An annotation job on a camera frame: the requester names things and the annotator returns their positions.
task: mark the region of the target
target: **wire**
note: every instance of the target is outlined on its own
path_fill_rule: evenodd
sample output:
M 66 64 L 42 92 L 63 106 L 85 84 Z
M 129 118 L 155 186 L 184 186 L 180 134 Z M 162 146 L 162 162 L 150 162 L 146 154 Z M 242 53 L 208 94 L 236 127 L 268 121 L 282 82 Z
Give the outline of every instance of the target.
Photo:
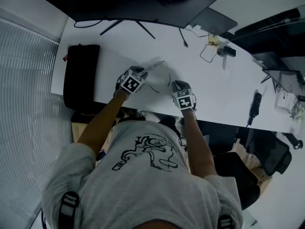
M 47 229 L 47 226 L 46 226 L 46 218 L 45 218 L 44 215 L 43 215 L 42 209 L 41 209 L 41 224 L 42 224 L 42 228 L 43 228 L 43 229 Z
M 205 47 L 204 47 L 204 49 L 202 50 L 202 52 L 200 53 L 200 58 L 202 58 L 203 60 L 205 60 L 205 61 L 207 61 L 204 57 L 202 57 L 201 56 L 201 54 L 204 52 L 204 50 L 206 49 L 206 46 L 207 45 L 209 45 L 209 46 L 217 46 L 217 45 L 219 45 L 219 43 L 218 44 L 206 44 L 205 45 Z M 216 56 L 216 54 L 218 53 L 218 50 L 217 50 L 217 52 L 215 53 L 215 55 L 214 55 L 214 57 L 212 58 L 212 60 L 211 61 L 207 61 L 208 63 L 211 63 L 212 61 L 213 61 L 213 59 L 215 58 L 215 56 Z
M 99 24 L 99 23 L 101 23 L 103 20 L 100 20 L 99 22 L 97 22 L 97 23 L 95 23 L 95 24 L 93 24 L 93 25 L 88 25 L 88 26 L 75 26 L 76 25 L 76 23 L 77 22 L 75 22 L 75 24 L 74 24 L 74 27 L 75 28 L 89 28 L 89 27 L 92 27 L 92 26 L 95 26 L 95 25 L 97 25 L 97 24 Z
M 194 33 L 198 38 L 202 38 L 202 37 L 205 37 L 205 36 L 209 36 L 209 35 L 211 35 L 210 33 L 209 34 L 207 34 L 207 35 L 203 35 L 203 36 L 198 36 L 195 32 L 193 32 L 192 30 L 189 30 L 189 29 L 187 29 L 187 28 L 185 28 L 187 31 L 191 31 L 192 33 Z
M 171 74 L 168 74 L 169 76 L 170 76 L 170 81 L 168 82 L 168 84 L 167 84 L 167 86 L 169 86 L 170 85 L 170 83 L 171 83 Z
M 259 29 L 259 30 L 256 30 L 256 31 L 253 31 L 253 32 L 244 34 L 244 35 L 241 35 L 241 36 L 239 36 L 239 37 L 236 37 L 236 38 L 232 39 L 231 41 L 235 41 L 235 40 L 240 39 L 240 38 L 242 38 L 242 37 L 249 36 L 249 35 L 253 35 L 253 34 L 256 34 L 256 33 L 259 33 L 259 32 L 263 32 L 263 31 L 266 31 L 266 30 L 271 30 L 271 29 L 275 29 L 275 28 L 278 28 L 278 27 L 281 27 L 281 26 L 290 25 L 290 24 L 295 24 L 295 23 L 300 23 L 300 22 L 304 22 L 304 21 L 296 21 L 296 22 L 292 22 L 292 23 L 289 23 L 289 24 L 278 25 L 278 26 L 275 26 L 275 27 L 272 27 L 272 28 L 267 28 L 267 29 L 264 29 L 264 30 Z
M 186 40 L 184 39 L 184 37 L 183 37 L 183 35 L 182 35 L 182 31 L 181 31 L 180 28 L 179 28 L 179 31 L 180 31 L 180 34 L 181 34 L 181 36 L 182 36 L 184 46 L 185 46 L 186 48 L 188 48 L 189 45 L 187 44 Z
M 149 87 L 152 88 L 152 86 L 149 86 Z M 155 89 L 153 89 L 153 88 L 152 88 L 152 90 L 154 90 L 156 93 L 159 93 L 157 90 L 155 90 Z

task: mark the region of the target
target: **shoulder strap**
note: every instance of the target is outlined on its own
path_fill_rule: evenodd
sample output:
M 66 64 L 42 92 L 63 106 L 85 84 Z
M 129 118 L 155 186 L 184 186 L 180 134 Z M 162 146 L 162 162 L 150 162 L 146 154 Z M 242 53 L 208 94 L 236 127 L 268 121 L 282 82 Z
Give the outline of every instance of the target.
M 61 199 L 61 207 L 58 216 L 58 229 L 79 229 L 80 228 L 80 208 L 79 190 L 81 176 L 74 176 L 69 179 L 69 188 Z
M 234 229 L 232 218 L 228 215 L 222 215 L 218 219 L 217 229 Z

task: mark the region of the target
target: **monitor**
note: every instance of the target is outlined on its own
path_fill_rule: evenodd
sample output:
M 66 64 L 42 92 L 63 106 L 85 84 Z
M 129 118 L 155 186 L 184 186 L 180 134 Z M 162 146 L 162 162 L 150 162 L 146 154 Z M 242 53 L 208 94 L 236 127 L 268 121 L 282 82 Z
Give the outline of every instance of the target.
M 294 95 L 305 96 L 305 81 L 300 71 L 263 69 L 283 89 Z
M 219 36 L 237 26 L 237 22 L 215 10 L 207 8 L 190 22 L 190 25 L 192 27 L 200 25 L 202 30 Z
M 132 20 L 185 28 L 216 0 L 46 0 L 76 22 Z
M 289 70 L 287 65 L 275 54 L 275 52 L 262 52 L 252 54 L 257 60 L 263 61 L 264 66 L 275 70 Z

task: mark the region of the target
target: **desk surface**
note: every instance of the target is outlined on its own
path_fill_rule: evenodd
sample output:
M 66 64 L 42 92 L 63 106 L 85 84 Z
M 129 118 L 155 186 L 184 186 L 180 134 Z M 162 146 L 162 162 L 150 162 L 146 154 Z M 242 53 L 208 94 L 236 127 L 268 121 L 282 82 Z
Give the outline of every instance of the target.
M 199 120 L 227 125 L 246 126 L 254 92 L 263 94 L 260 114 L 254 119 L 251 128 L 286 133 L 299 132 L 300 122 L 293 121 L 289 114 L 274 110 L 276 94 L 271 80 L 263 84 L 265 78 L 262 68 L 253 57 L 233 43 L 219 38 L 221 47 L 228 44 L 236 49 L 236 57 L 231 58 L 232 67 L 223 70 L 224 59 L 216 56 L 212 63 L 199 57 L 208 38 L 198 38 L 192 32 L 182 30 L 189 48 L 183 45 L 177 28 L 153 23 L 143 25 L 156 37 L 152 39 L 138 24 L 124 21 L 103 36 L 99 34 L 113 21 L 86 28 L 74 28 L 74 21 L 68 19 L 59 44 L 54 65 L 51 92 L 63 93 L 68 47 L 77 44 L 98 44 L 101 51 L 95 75 L 94 100 L 107 103 L 111 100 L 118 76 L 132 65 L 151 66 L 158 61 L 166 61 L 167 67 L 156 67 L 150 71 L 147 84 L 140 92 L 132 95 L 123 106 L 182 116 L 171 98 L 171 80 L 188 82 L 197 97 L 196 117 Z M 214 47 L 208 46 L 202 56 L 211 60 L 216 53 Z M 154 92 L 149 85 L 158 90 Z

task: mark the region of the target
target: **hand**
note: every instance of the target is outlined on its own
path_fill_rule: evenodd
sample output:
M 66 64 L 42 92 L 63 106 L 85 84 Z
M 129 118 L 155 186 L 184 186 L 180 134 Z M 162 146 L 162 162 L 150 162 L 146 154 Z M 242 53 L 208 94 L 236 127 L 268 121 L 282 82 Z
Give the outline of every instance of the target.
M 144 86 L 145 79 L 148 76 L 148 73 L 143 73 L 143 71 L 143 67 L 132 66 L 125 71 L 124 74 L 120 75 L 115 86 L 114 95 L 116 95 L 118 91 L 123 91 L 128 97 L 130 94 L 137 93 L 139 90 L 141 90 L 141 88 Z
M 189 111 L 196 111 L 196 96 L 192 93 L 190 85 L 183 81 L 173 81 L 173 102 L 182 111 L 182 114 Z

